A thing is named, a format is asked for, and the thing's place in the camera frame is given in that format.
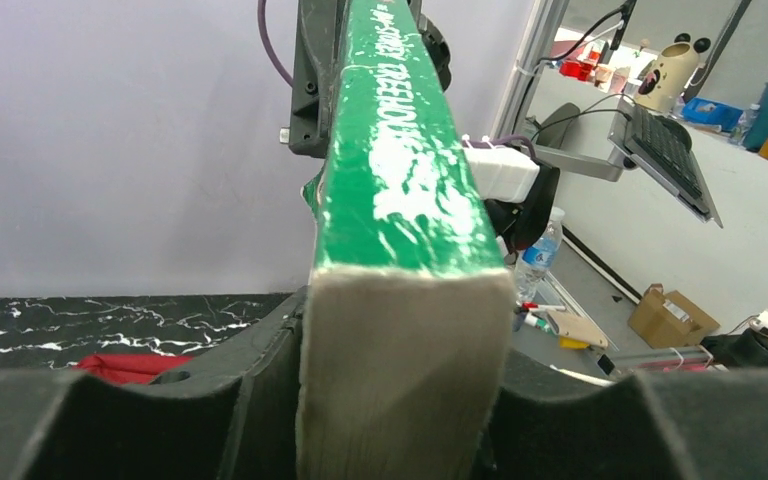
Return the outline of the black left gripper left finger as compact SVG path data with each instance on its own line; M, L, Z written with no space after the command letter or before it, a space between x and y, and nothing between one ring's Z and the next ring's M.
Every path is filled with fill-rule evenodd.
M0 479L294 478L305 299L147 385L0 369Z

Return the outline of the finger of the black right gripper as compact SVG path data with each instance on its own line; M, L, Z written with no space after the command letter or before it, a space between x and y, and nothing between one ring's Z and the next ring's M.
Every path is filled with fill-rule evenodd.
M339 0L298 2L288 140L296 155L327 155L345 7Z

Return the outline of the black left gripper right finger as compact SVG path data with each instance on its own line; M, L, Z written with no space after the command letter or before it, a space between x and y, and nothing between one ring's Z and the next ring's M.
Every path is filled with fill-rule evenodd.
M598 386L514 352L485 442L498 479L768 479L768 369Z

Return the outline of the red student backpack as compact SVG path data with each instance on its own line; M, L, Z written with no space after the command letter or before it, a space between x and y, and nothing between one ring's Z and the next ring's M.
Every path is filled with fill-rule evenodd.
M109 383L149 384L158 375L192 360L190 356L158 354L94 354L80 360L76 369Z

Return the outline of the green treehouse book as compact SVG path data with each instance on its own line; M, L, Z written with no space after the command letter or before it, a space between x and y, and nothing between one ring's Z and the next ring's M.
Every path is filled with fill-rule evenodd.
M403 1L353 1L317 213L296 420L302 479L466 479L514 286Z

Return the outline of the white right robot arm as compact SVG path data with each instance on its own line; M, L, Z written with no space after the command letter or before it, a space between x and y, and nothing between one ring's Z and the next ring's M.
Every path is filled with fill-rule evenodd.
M268 38L265 4L258 4L261 41L274 67L292 88L290 124L282 141L296 155L327 157L352 31L350 6L348 1L299 2L294 66L287 71ZM505 252L531 247L549 222L559 169L539 165L532 141L522 135L464 139L462 143L478 193Z

